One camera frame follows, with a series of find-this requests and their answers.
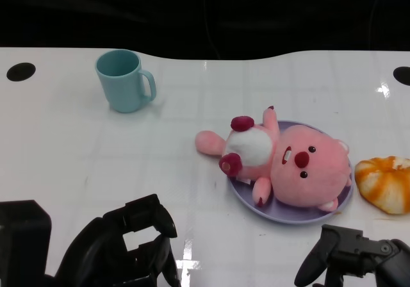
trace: white belly patch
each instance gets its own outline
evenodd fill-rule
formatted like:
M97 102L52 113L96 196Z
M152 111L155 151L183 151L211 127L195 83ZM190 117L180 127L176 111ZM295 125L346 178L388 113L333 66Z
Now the white belly patch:
M238 154L243 166L264 165L272 153L272 141L264 131L256 128L244 132L232 132L224 154L230 153Z

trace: light blue mug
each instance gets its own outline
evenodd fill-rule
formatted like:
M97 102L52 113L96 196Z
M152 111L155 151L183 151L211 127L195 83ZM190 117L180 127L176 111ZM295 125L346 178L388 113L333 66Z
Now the light blue mug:
M103 54L95 63L95 70L105 97L118 112L134 112L156 97L154 77L141 68L140 57L130 50ZM148 79L151 96L145 94L143 76Z

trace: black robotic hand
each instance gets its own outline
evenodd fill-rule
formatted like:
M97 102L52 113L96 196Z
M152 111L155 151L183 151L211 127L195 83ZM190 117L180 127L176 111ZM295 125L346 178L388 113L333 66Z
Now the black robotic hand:
M153 226L160 235L128 251L123 235ZM92 220L74 239L55 277L44 275L49 215L35 201L0 202L0 281L3 287L156 287L163 274L180 287L170 238L174 222L156 195Z
M319 241L295 279L295 286L313 283L327 268L324 286L343 287L343 276L374 273L377 287L410 286L410 247L400 240L372 241L355 229L323 225Z

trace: cable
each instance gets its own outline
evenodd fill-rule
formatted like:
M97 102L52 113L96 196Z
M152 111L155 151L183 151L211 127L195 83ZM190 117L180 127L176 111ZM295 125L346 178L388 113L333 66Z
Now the cable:
M372 49L372 26L373 26L373 18L374 18L374 13L376 11L376 7L379 4L380 0L374 0L374 4L372 7L372 11L370 12L370 18L369 18L369 29L368 29L368 49Z
M206 12L206 0L204 0L204 20L205 20L205 30L206 30L206 36L208 38L208 43L211 45L213 52L215 52L217 59L220 60L220 54L218 52L217 47L212 41L211 34L209 33L209 28L208 28L208 14Z

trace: orange bread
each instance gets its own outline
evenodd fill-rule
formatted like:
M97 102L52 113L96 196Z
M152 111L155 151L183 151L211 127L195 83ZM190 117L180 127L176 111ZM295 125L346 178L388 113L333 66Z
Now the orange bread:
M360 161L354 172L360 194L386 213L410 213L410 160L400 157Z

